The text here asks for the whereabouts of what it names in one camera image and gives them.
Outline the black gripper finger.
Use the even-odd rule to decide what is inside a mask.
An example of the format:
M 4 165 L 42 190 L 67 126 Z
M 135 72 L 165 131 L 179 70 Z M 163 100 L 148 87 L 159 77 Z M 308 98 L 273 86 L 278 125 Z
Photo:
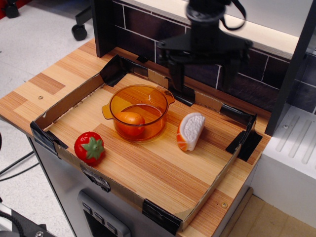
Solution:
M 179 92 L 182 92 L 184 84 L 184 65 L 169 60 L 168 69 L 171 76 L 173 88 Z
M 227 92 L 230 90 L 231 84 L 237 76 L 241 63 L 223 64 L 222 90 Z

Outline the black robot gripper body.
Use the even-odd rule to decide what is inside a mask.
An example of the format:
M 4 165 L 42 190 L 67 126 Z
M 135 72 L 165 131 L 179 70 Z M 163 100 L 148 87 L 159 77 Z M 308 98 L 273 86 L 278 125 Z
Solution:
M 220 23 L 236 31 L 244 26 L 229 27 L 225 21 L 226 4 L 189 4 L 186 17 L 191 28 L 183 35 L 163 39 L 158 43 L 160 61 L 180 64 L 230 64 L 248 60 L 252 41 L 229 35 Z

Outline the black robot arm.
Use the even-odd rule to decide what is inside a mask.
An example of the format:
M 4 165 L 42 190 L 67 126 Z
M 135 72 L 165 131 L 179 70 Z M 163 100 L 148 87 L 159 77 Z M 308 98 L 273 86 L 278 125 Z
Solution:
M 222 88 L 227 90 L 243 63 L 249 60 L 253 43 L 224 33 L 219 24 L 231 31 L 224 14 L 233 3 L 246 17 L 246 11 L 238 0 L 191 0 L 186 7 L 186 16 L 191 28 L 182 35 L 163 39 L 158 43 L 160 61 L 168 67 L 172 86 L 184 91 L 184 69 L 190 65 L 220 65 L 223 67 Z

